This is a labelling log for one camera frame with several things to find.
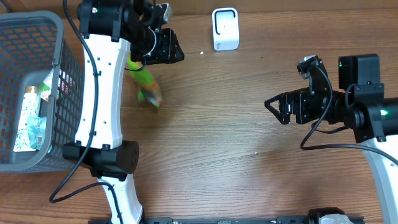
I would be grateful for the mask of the green snack bag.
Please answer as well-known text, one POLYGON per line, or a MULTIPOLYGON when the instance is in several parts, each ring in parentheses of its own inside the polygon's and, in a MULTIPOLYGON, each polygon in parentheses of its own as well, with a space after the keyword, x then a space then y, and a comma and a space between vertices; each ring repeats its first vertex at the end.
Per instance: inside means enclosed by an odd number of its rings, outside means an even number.
POLYGON ((155 108, 159 109, 162 106, 162 92, 159 84, 155 80, 154 76, 148 69, 146 69, 146 59, 141 60, 141 65, 138 62, 131 60, 131 55, 127 57, 126 67, 133 77, 138 87, 137 99, 140 102, 146 101, 155 108))

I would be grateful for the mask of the green instant noodle cup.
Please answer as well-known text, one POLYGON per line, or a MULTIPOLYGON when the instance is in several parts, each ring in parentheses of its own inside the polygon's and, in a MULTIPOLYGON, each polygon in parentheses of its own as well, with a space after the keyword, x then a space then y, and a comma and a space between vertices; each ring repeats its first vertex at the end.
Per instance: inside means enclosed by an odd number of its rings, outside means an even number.
MULTIPOLYGON (((44 78, 43 82, 38 87, 38 94, 40 95, 41 99, 44 100, 46 103, 50 103, 53 74, 54 69, 49 72, 49 74, 44 78)), ((57 90, 57 100, 62 100, 65 95, 71 93, 74 84, 75 81, 72 79, 72 77, 63 70, 60 70, 58 76, 58 87, 60 88, 60 90, 57 90)))

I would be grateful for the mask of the white tube with gold cap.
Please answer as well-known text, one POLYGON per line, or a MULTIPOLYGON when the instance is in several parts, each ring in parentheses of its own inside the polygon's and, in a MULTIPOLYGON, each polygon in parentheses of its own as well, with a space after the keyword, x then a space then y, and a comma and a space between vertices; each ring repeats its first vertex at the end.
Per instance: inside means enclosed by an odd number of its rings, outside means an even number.
POLYGON ((37 86, 28 86, 22 100, 21 115, 18 122, 17 136, 14 143, 14 152, 33 151, 30 147, 27 120, 30 115, 39 115, 41 97, 37 86))

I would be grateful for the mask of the teal tissue pack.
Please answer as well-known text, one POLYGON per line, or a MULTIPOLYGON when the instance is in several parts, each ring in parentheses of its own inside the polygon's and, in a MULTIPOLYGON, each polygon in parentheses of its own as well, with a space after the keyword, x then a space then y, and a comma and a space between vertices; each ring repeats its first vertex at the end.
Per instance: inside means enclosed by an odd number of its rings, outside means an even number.
POLYGON ((27 132, 29 136, 30 147, 33 150, 39 150, 45 140, 46 117, 39 117, 30 114, 27 119, 27 132))

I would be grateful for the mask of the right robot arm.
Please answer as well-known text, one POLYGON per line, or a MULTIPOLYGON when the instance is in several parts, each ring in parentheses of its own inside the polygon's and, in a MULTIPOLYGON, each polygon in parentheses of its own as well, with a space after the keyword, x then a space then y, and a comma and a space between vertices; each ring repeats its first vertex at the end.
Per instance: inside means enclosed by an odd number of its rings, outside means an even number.
POLYGON ((311 124, 300 143, 304 151, 359 149, 363 151, 376 184, 384 223, 397 223, 397 98, 386 98, 377 54, 341 56, 338 59, 339 89, 335 91, 317 55, 304 57, 298 73, 308 87, 276 95, 264 102, 281 124, 295 115, 298 124, 311 124), (343 123, 328 131, 351 129, 355 144, 306 146, 321 122, 343 123))

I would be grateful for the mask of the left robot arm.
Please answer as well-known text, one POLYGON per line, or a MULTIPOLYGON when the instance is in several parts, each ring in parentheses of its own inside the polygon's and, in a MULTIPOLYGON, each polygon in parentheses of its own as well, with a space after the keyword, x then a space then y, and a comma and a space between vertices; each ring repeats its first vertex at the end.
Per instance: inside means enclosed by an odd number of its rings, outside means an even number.
POLYGON ((168 28, 172 8, 148 1, 86 0, 77 8, 74 28, 85 56, 80 122, 75 138, 62 147, 64 159, 90 170, 104 188, 111 223, 144 223, 133 173, 139 145, 121 132, 121 93, 129 62, 137 72, 153 64, 184 59, 174 31, 168 28))

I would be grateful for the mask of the white barcode scanner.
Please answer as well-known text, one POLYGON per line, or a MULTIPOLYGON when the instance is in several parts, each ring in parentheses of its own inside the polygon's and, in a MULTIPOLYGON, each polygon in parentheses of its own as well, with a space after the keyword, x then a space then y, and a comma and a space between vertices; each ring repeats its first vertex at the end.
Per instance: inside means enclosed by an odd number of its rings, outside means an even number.
POLYGON ((212 12, 211 18, 214 50, 236 50, 239 47, 239 19, 237 10, 233 7, 217 8, 212 12))

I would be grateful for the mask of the gray plastic shopping basket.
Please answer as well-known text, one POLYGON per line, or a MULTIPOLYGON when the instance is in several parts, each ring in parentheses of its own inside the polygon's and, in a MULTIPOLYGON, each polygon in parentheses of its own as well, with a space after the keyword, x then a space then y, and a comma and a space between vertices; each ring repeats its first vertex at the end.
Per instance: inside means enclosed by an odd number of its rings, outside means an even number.
POLYGON ((61 18, 50 11, 1 15, 1 172, 51 172, 71 169, 62 146, 75 139, 81 118, 84 71, 64 39, 61 18), (43 146, 14 151, 22 100, 28 86, 39 86, 52 71, 43 146))

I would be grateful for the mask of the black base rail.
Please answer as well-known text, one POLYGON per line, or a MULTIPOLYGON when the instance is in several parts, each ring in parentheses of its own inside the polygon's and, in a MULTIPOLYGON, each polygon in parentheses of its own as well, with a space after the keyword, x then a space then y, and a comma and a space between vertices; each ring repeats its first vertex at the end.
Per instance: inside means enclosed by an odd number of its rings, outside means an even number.
POLYGON ((310 209, 307 215, 282 215, 275 218, 201 218, 173 219, 170 217, 144 218, 146 224, 309 224, 353 223, 365 224, 363 217, 347 217, 336 207, 310 209))

